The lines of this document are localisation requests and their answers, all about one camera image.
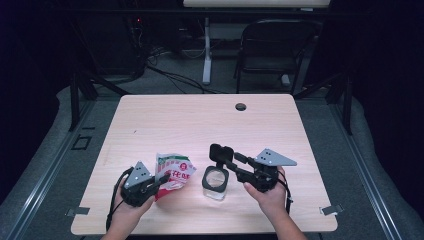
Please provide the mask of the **black folding chair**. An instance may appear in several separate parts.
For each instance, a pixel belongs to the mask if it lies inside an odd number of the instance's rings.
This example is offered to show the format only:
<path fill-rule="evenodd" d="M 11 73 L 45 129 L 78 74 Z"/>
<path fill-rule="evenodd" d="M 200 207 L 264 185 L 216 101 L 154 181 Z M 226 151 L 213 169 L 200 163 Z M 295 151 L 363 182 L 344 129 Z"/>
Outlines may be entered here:
<path fill-rule="evenodd" d="M 293 93 L 306 49 L 319 33 L 320 24 L 308 20 L 262 19 L 246 26 L 233 74 L 236 92 L 248 73 L 293 75 Z"/>

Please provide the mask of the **aluminium floor rail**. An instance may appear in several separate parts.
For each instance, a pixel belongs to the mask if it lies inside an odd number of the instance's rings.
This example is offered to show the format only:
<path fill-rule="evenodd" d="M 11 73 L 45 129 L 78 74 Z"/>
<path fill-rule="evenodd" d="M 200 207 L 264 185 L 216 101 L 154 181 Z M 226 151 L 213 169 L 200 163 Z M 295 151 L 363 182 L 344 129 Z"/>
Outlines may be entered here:
<path fill-rule="evenodd" d="M 366 192 L 367 198 L 374 210 L 374 213 L 381 225 L 381 228 L 386 236 L 387 240 L 403 240 L 402 236 L 393 221 L 393 218 L 383 200 L 377 185 L 371 176 L 371 173 L 365 163 L 365 160 L 360 152 L 358 145 L 356 144 L 354 137 L 349 135 L 342 123 L 342 113 L 337 105 L 329 105 L 330 112 L 335 119 L 339 130 L 345 142 L 347 143 L 351 154 L 353 155 L 353 165 L 355 166 L 356 172 L 359 175 L 362 186 Z"/>
<path fill-rule="evenodd" d="M 77 139 L 79 126 L 95 103 L 82 104 L 80 120 L 73 131 L 68 130 L 69 110 L 62 105 L 39 149 L 31 159 L 5 201 L 0 204 L 0 240 L 21 240 L 51 188 L 64 158 Z"/>

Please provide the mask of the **grey tape piece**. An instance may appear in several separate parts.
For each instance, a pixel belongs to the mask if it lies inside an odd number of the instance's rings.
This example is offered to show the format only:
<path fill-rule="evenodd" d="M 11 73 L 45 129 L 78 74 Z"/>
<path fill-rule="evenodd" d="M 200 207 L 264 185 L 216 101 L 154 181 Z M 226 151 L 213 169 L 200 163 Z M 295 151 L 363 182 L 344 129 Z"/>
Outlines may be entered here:
<path fill-rule="evenodd" d="M 70 208 L 66 212 L 66 216 L 68 217 L 75 217 L 76 215 L 87 215 L 89 213 L 90 209 L 87 207 L 75 207 Z"/>
<path fill-rule="evenodd" d="M 341 213 L 343 211 L 344 211 L 344 208 L 341 204 L 320 208 L 320 212 L 325 216 L 327 216 L 327 215 L 338 215 L 339 213 Z"/>

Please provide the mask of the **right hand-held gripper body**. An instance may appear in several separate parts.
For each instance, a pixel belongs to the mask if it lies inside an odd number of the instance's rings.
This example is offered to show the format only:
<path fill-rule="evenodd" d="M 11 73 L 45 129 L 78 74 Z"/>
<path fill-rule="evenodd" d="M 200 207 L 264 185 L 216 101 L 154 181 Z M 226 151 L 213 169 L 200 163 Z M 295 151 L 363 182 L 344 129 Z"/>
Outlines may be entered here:
<path fill-rule="evenodd" d="M 251 166 L 252 172 L 240 169 L 241 175 L 237 180 L 241 183 L 248 182 L 255 189 L 264 193 L 271 190 L 276 185 L 279 177 L 278 166 L 296 166 L 297 162 L 277 153 L 269 148 L 265 148 L 255 158 L 255 164 Z"/>

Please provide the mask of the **dark equipment cabinet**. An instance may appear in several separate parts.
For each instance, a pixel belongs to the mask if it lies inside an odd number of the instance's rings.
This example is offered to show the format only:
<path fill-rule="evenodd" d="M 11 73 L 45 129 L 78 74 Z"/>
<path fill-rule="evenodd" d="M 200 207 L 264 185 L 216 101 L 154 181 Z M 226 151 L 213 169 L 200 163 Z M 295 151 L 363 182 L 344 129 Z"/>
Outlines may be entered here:
<path fill-rule="evenodd" d="M 99 74 L 134 75 L 140 70 L 137 52 L 122 17 L 79 15 L 76 20 Z"/>

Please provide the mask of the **person's left hand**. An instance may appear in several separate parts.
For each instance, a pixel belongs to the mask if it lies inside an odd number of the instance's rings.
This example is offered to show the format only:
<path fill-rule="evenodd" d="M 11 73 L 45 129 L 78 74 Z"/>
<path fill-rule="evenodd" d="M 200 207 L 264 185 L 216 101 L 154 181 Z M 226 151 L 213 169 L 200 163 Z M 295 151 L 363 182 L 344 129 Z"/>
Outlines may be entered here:
<path fill-rule="evenodd" d="M 112 207 L 112 219 L 113 220 L 135 220 L 138 222 L 140 218 L 151 208 L 152 204 L 155 202 L 155 197 L 149 197 L 146 202 L 140 207 L 134 207 L 128 205 L 124 202 L 121 196 L 122 185 L 124 184 L 125 179 L 121 180 L 116 196 L 114 197 L 114 204 Z"/>

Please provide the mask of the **red and white plastic bag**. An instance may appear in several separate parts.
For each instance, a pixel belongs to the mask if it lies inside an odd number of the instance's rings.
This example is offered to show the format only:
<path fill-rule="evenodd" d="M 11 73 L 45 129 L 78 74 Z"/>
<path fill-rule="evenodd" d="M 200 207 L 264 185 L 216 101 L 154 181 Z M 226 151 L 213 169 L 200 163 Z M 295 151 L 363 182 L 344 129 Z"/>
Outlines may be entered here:
<path fill-rule="evenodd" d="M 156 154 L 155 180 L 159 181 L 168 175 L 169 179 L 159 187 L 155 198 L 159 200 L 172 191 L 183 188 L 197 168 L 190 161 L 188 156 L 170 153 Z"/>

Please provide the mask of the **black metal stand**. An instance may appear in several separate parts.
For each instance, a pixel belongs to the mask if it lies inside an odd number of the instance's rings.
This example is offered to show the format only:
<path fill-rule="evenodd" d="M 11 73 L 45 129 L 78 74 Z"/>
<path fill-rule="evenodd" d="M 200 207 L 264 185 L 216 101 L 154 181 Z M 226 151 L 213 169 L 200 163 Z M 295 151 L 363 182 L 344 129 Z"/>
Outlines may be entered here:
<path fill-rule="evenodd" d="M 70 104 L 71 104 L 71 124 L 69 131 L 72 132 L 80 122 L 80 97 L 83 96 L 89 101 L 95 101 L 99 94 L 94 84 L 100 84 L 120 96 L 128 95 L 129 92 L 107 81 L 105 78 L 96 75 L 88 70 L 77 71 L 70 79 Z"/>
<path fill-rule="evenodd" d="M 351 135 L 351 109 L 352 109 L 352 79 L 348 73 L 336 73 L 333 76 L 321 80 L 310 87 L 296 93 L 294 98 L 296 100 L 305 98 L 312 93 L 318 91 L 320 88 L 324 86 L 330 86 L 327 95 L 325 96 L 325 100 L 328 104 L 337 104 L 340 98 L 343 98 L 342 101 L 342 125 L 345 131 Z"/>

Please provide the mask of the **person's right hand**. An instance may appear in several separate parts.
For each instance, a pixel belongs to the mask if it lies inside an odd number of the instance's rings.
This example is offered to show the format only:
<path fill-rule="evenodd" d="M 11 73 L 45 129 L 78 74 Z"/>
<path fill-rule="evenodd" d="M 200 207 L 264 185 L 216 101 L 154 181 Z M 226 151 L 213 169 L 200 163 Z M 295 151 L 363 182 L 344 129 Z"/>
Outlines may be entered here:
<path fill-rule="evenodd" d="M 277 183 L 273 189 L 265 193 L 258 191 L 248 182 L 244 183 L 243 186 L 247 193 L 258 202 L 260 209 L 269 220 L 288 216 L 285 209 L 286 188 L 281 183 Z"/>

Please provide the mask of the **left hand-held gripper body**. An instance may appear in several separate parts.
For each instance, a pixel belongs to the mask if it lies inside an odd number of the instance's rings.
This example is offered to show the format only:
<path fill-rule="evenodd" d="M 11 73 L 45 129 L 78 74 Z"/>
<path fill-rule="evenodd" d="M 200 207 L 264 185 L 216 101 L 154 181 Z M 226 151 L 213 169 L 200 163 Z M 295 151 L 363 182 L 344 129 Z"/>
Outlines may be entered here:
<path fill-rule="evenodd" d="M 138 161 L 121 188 L 121 197 L 126 204 L 140 207 L 158 192 L 160 185 L 147 167 Z"/>

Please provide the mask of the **white desk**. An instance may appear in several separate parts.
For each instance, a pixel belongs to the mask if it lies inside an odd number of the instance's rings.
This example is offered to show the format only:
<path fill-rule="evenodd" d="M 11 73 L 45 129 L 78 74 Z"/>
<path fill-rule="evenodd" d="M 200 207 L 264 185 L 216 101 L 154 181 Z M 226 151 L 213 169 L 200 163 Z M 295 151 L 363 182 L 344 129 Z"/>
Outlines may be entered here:
<path fill-rule="evenodd" d="M 183 0 L 184 7 L 191 8 L 297 8 L 313 11 L 314 9 L 328 8 L 331 0 Z M 211 41 L 209 17 L 204 19 L 205 31 L 205 62 L 203 71 L 203 84 L 209 85 L 211 82 Z"/>

